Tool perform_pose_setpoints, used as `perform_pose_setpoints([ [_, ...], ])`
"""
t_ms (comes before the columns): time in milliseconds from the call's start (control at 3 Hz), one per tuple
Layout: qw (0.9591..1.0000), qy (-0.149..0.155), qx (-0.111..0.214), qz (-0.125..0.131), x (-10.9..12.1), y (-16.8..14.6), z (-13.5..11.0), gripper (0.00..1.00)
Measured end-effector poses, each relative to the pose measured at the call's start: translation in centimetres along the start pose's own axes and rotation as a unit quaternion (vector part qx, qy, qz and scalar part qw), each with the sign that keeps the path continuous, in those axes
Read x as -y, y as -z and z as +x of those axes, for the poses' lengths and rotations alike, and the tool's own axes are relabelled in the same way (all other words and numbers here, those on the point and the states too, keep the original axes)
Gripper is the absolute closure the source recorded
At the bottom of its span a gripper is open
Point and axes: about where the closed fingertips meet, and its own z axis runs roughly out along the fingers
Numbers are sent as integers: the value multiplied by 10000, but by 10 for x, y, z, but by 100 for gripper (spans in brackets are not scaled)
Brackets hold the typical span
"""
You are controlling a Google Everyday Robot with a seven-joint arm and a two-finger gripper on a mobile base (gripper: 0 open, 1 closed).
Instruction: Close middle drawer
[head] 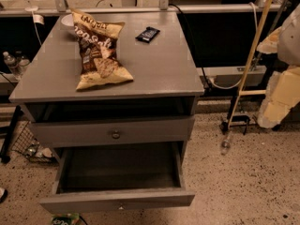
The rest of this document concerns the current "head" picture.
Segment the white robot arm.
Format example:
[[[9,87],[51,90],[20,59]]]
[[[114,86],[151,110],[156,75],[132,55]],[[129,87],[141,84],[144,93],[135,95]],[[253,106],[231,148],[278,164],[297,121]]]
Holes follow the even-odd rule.
[[[261,128],[273,128],[300,102],[300,5],[259,43],[257,51],[276,53],[288,65],[285,71],[274,71],[271,75],[257,117]]]

